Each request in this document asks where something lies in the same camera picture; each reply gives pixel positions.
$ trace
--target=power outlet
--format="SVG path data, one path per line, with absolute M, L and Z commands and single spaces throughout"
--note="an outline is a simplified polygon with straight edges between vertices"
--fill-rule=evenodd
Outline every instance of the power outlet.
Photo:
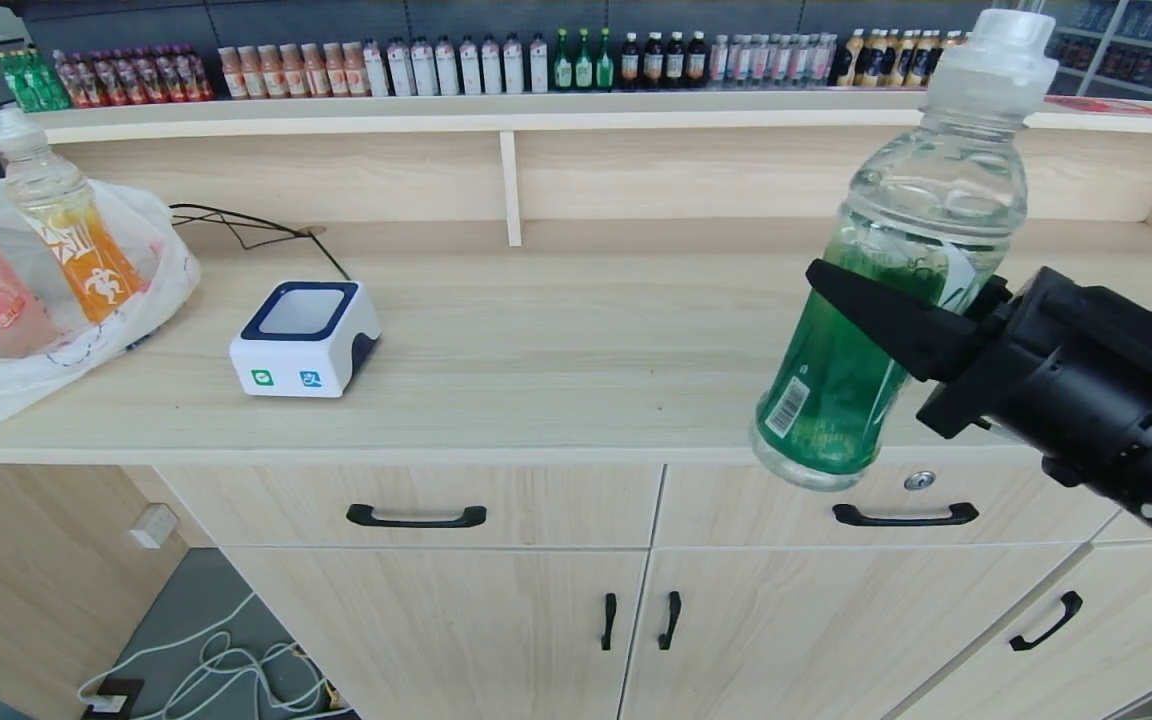
M 177 516 L 166 505 L 151 505 L 132 525 L 132 538 L 150 550 L 162 547 L 177 524 Z

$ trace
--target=green drink bottle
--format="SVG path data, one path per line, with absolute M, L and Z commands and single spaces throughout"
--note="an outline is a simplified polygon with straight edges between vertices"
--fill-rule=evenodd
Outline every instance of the green drink bottle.
M 824 260 L 963 311 L 1024 222 L 1024 165 L 1011 145 L 1043 104 L 1056 61 L 1043 47 L 1055 20 L 980 13 L 969 45 L 947 50 L 923 122 L 851 177 Z M 750 442 L 765 468 L 820 491 L 854 486 L 905 372 L 810 293 Z

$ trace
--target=drawer handle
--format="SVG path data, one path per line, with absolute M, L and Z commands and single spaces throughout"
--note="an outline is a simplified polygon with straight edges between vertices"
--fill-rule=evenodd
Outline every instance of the drawer handle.
M 1010 638 L 1010 641 L 1007 641 L 1007 643 L 1011 644 L 1011 650 L 1014 650 L 1015 652 L 1034 650 L 1036 647 L 1040 646 L 1044 641 L 1052 637 L 1052 635 L 1055 635 L 1056 630 L 1064 628 L 1064 624 L 1069 623 L 1070 620 L 1074 620 L 1074 616 L 1078 615 L 1078 611 L 1083 609 L 1083 598 L 1079 597 L 1079 594 L 1074 591 L 1069 591 L 1068 593 L 1060 596 L 1060 601 L 1061 605 L 1064 605 L 1064 615 L 1061 615 L 1061 619 L 1056 620 L 1056 623 L 1054 626 L 1047 628 L 1047 632 L 1038 635 L 1038 638 L 1032 642 L 1026 641 L 1023 637 L 1020 637 L 1020 635 L 1016 635 L 1016 637 Z
M 616 593 L 608 592 L 602 598 L 602 612 L 607 614 L 607 624 L 602 627 L 602 652 L 612 652 L 612 626 L 616 623 Z
M 682 596 L 679 591 L 673 591 L 669 593 L 669 626 L 664 630 L 664 635 L 657 638 L 660 650 L 669 650 L 673 644 L 673 629 L 679 624 L 680 612 L 682 612 Z
M 380 520 L 370 505 L 351 505 L 344 520 L 364 528 L 475 528 L 488 521 L 488 509 L 480 505 L 468 506 L 456 520 Z
M 977 520 L 980 513 L 970 502 L 950 505 L 947 518 L 870 518 L 855 505 L 833 506 L 833 516 L 844 525 L 857 528 L 925 528 L 929 525 L 965 525 Z

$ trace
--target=white cable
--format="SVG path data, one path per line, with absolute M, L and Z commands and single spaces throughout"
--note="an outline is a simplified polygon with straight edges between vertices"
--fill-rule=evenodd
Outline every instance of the white cable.
M 221 617 L 211 626 L 206 626 L 206 628 L 198 630 L 198 632 L 196 634 L 189 635 L 189 637 L 187 638 L 182 638 L 168 644 L 160 644 L 160 646 L 157 647 L 145 647 L 145 650 L 134 652 L 132 657 L 128 657 L 127 660 L 119 662 L 119 665 L 109 667 L 108 670 L 105 670 L 100 675 L 93 676 L 92 679 L 88 680 L 86 683 L 79 685 L 77 691 L 78 700 L 84 702 L 88 705 L 92 705 L 93 698 L 84 696 L 83 691 L 86 691 L 86 689 L 92 683 L 97 682 L 97 680 L 106 679 L 106 676 L 113 675 L 114 673 L 122 670 L 123 667 L 127 667 L 128 665 L 131 665 L 134 661 L 136 661 L 138 657 L 147 655 L 147 653 L 151 652 L 159 652 L 165 650 L 172 650 L 173 647 L 180 647 L 183 646 L 183 644 L 191 643 L 200 638 L 202 635 L 211 632 L 211 630 L 215 630 L 217 628 L 219 628 L 219 626 L 223 626 L 225 623 L 228 623 L 228 621 L 235 619 L 238 615 L 238 613 L 243 611 L 243 607 L 247 607 L 247 604 L 252 601 L 253 597 L 256 597 L 256 593 L 248 594 L 247 598 L 243 598 L 242 602 L 238 602 L 238 607 L 234 607 L 234 612 L 230 612 L 229 615 Z M 212 641 L 215 641 L 215 638 L 223 639 L 223 646 L 221 647 L 220 652 L 215 653 L 215 655 L 207 657 L 207 649 L 211 647 L 211 643 Z M 185 679 L 180 680 L 180 684 L 177 685 L 177 688 L 174 689 L 174 691 L 172 691 L 172 697 L 168 698 L 168 703 L 166 703 L 166 705 L 162 706 L 162 710 L 159 710 L 157 712 L 151 712 L 151 714 L 147 715 L 134 717 L 132 720 L 188 720 L 189 717 L 195 717 L 196 714 L 198 714 L 198 711 L 202 711 L 202 708 L 211 705 L 211 702 L 215 700 L 218 697 L 221 696 L 221 694 L 227 691 L 227 689 L 229 689 L 229 685 L 238 682 L 238 679 L 242 679 L 242 676 L 247 674 L 256 675 L 256 683 L 252 683 L 252 717 L 255 717 L 256 720 L 260 720 L 262 689 L 264 689 L 265 691 L 265 698 L 266 700 L 268 700 L 270 706 L 275 710 L 287 710 L 290 712 L 306 712 L 317 706 L 317 703 L 319 703 L 321 698 L 321 692 L 324 685 L 326 684 L 326 679 L 324 679 L 319 674 L 319 669 L 314 667 L 314 662 L 308 660 L 306 657 L 302 657 L 301 661 L 305 665 L 306 669 L 310 670 L 310 676 L 311 679 L 314 679 L 314 684 L 310 689 L 308 689 L 308 691 L 302 694 L 301 697 L 293 698 L 293 700 L 282 700 L 282 698 L 275 696 L 274 689 L 270 688 L 270 676 L 265 674 L 265 664 L 270 662 L 271 660 L 274 660 L 275 657 L 282 655 L 283 652 L 287 652 L 296 647 L 296 643 L 271 644 L 270 650 L 265 651 L 265 655 L 262 655 L 260 660 L 257 660 L 256 655 L 252 655 L 250 651 L 247 651 L 243 647 L 229 647 L 230 638 L 232 635 L 229 635 L 229 630 L 219 630 L 219 632 L 212 632 L 211 637 L 206 638 L 206 641 L 202 643 L 202 647 L 198 647 L 198 666 L 195 667 L 195 669 L 189 670 L 189 674 L 185 675 Z M 247 662 L 238 665 L 236 667 L 219 667 L 220 662 L 226 657 L 229 655 L 242 655 L 244 657 L 244 659 L 247 659 Z M 183 700 L 190 692 L 194 691 L 196 687 L 198 687 L 202 682 L 204 682 L 204 680 L 209 679 L 209 676 L 211 675 L 229 675 L 229 679 L 225 681 L 225 684 L 221 685 L 220 689 L 218 689 L 218 691 L 211 694 L 211 696 L 207 697 L 206 700 L 198 703 L 198 706 L 195 707 L 194 710 L 185 712 L 185 714 L 180 717 L 169 717 L 169 712 L 172 711 L 172 708 L 177 706 L 181 700 Z M 321 719 L 321 717 L 336 717 L 348 711 L 349 708 L 329 710 L 326 712 L 319 712 L 319 714 L 314 715 L 296 717 L 296 719 L 294 720 L 319 720 Z

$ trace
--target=cabinet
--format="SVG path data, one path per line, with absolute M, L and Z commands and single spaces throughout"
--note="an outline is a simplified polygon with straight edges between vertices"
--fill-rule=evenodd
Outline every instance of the cabinet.
M 622 720 L 874 720 L 1075 547 L 654 551 Z
M 616 717 L 645 551 L 225 555 L 367 720 Z
M 1075 592 L 1070 612 L 1061 598 Z M 1066 615 L 1068 623 L 1037 647 Z M 1100 720 L 1152 689 L 1152 544 L 1098 546 L 979 650 L 952 667 L 900 720 L 1061 717 Z

